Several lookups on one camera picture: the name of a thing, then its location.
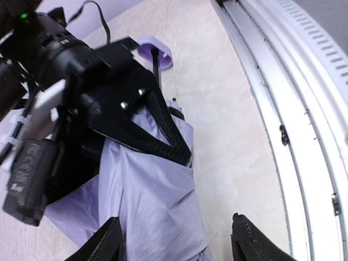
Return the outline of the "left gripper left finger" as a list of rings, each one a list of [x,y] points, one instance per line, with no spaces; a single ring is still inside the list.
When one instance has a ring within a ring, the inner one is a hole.
[[[110,217],[104,225],[65,261],[122,261],[125,247],[120,220]]]

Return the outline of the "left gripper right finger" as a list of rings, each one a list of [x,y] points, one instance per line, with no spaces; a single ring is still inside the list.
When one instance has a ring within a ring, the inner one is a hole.
[[[234,260],[243,261],[295,261],[277,247],[245,215],[233,215],[231,234]]]

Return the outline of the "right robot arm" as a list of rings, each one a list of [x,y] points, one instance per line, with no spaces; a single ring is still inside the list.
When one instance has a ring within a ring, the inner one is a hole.
[[[138,152],[186,165],[190,149],[152,72],[133,57],[131,38],[92,49],[66,30],[62,8],[37,13],[35,2],[7,1],[14,33],[1,45],[47,88],[63,79],[69,120],[66,139],[86,150],[103,137]]]

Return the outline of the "lilac folding umbrella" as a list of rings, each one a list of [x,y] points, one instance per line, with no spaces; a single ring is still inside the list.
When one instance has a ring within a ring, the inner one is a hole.
[[[166,105],[190,151],[193,128]],[[59,169],[67,189],[45,215],[77,246],[110,217],[120,220],[125,260],[211,260],[191,166],[131,150],[103,137],[86,150],[66,143]]]

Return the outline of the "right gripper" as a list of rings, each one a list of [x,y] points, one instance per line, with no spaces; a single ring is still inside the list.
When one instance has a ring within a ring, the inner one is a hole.
[[[134,59],[139,44],[123,38],[84,49],[67,67],[65,102],[78,129],[95,133],[136,152],[188,165],[191,151],[181,135],[155,76]],[[145,109],[165,140],[134,122]]]

